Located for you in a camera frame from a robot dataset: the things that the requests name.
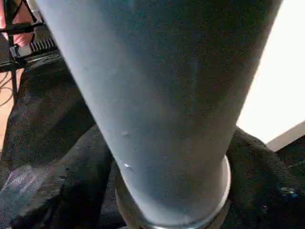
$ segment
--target black cloth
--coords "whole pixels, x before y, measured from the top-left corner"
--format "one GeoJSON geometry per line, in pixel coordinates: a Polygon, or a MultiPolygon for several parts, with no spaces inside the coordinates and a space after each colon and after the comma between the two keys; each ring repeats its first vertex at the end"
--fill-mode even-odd
{"type": "Polygon", "coordinates": [[[94,123],[61,56],[26,68],[8,118],[0,187],[22,165],[39,167],[62,158],[94,123]]]}

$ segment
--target gray cylindrical pole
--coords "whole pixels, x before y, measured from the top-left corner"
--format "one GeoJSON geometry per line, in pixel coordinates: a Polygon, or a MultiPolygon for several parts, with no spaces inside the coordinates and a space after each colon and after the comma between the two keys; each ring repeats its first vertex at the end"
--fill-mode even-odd
{"type": "Polygon", "coordinates": [[[215,214],[279,3],[37,2],[145,220],[180,226],[215,214]]]}

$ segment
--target black fabric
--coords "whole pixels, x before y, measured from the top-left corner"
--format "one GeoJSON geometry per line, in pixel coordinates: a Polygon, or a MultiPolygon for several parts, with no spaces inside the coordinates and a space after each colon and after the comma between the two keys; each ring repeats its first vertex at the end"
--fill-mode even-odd
{"type": "Polygon", "coordinates": [[[0,187],[22,165],[37,167],[62,158],[94,123],[61,56],[28,67],[8,119],[0,187]]]}
{"type": "Polygon", "coordinates": [[[96,227],[111,164],[111,153],[94,126],[52,166],[13,228],[96,227]]]}

